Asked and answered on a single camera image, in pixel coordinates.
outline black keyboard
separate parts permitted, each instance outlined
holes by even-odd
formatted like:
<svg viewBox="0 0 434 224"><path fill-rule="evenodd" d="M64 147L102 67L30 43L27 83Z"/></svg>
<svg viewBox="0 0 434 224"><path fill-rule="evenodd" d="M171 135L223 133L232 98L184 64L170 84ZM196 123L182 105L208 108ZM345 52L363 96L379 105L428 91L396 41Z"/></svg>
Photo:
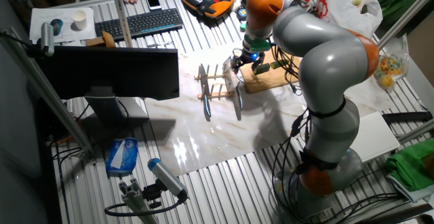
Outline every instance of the black keyboard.
<svg viewBox="0 0 434 224"><path fill-rule="evenodd" d="M173 31L182 28L182 20L177 9L155 11L127 17L131 38ZM102 31L113 36L115 41L122 41L123 34L119 20L109 20L95 23L97 37L102 37Z"/></svg>

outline blue tissue box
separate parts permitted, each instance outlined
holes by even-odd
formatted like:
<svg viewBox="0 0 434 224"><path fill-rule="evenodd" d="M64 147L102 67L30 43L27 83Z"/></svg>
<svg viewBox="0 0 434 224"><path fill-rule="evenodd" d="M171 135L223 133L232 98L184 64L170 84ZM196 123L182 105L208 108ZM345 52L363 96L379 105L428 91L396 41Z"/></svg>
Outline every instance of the blue tissue box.
<svg viewBox="0 0 434 224"><path fill-rule="evenodd" d="M108 153L106 171L108 174L131 174L137 162L137 140L116 139Z"/></svg>

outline cutting board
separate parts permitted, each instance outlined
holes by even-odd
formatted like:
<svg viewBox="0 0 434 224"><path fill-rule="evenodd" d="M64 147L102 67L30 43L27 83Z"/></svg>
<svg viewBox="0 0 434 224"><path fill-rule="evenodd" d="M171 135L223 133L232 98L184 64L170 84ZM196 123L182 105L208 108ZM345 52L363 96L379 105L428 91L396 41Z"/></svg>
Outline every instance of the cutting board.
<svg viewBox="0 0 434 224"><path fill-rule="evenodd" d="M271 51L265 52L264 64L274 61ZM298 57L294 57L294 64L297 67L300 65L300 59ZM244 78L244 86L249 93L261 92L288 84L285 80L285 70L281 67L277 69L270 68L268 72L255 75L252 72L252 64L246 64L240 68L240 71ZM298 81L294 76L288 75L288 77L291 77L291 82Z"/></svg>

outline marble board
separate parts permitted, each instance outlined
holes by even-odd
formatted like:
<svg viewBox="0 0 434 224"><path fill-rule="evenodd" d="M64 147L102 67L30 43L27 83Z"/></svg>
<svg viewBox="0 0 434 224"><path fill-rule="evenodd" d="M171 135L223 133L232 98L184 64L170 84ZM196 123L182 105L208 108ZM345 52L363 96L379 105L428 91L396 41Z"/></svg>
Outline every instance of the marble board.
<svg viewBox="0 0 434 224"><path fill-rule="evenodd" d="M212 116L207 122L203 103L197 98L201 93L200 81L194 79L198 66L209 64L213 73L216 64L221 67L233 48L240 47L236 43L181 55L180 97L145 99L161 160L177 176L283 142L292 122L306 109L304 98L293 94L289 86L255 94L241 86L241 120L231 99L215 98L210 100ZM218 87L224 80L210 79L209 83ZM360 117L392 107L373 77L349 88L345 96L357 105Z"/></svg>

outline white cup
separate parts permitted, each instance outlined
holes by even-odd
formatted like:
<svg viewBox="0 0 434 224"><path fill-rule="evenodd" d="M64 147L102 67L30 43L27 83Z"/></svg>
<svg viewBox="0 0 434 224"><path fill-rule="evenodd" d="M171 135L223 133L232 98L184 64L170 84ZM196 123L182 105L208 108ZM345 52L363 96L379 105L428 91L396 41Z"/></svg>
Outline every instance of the white cup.
<svg viewBox="0 0 434 224"><path fill-rule="evenodd" d="M73 20L74 20L75 26L79 30L86 29L87 21L86 21L86 13L84 11L78 10L78 11L74 12Z"/></svg>

